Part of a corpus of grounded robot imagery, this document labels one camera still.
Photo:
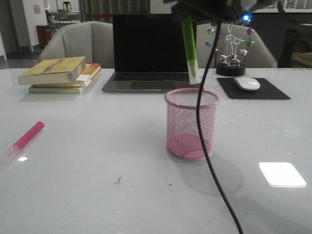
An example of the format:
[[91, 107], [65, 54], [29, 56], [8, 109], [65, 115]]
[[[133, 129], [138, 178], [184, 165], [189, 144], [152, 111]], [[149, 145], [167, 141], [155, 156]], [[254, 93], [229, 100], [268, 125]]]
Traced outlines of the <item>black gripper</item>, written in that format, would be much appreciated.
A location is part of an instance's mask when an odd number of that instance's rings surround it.
[[174, 20], [183, 22], [212, 20], [216, 22], [240, 22], [245, 15], [256, 10], [270, 8], [276, 0], [164, 0], [171, 7]]

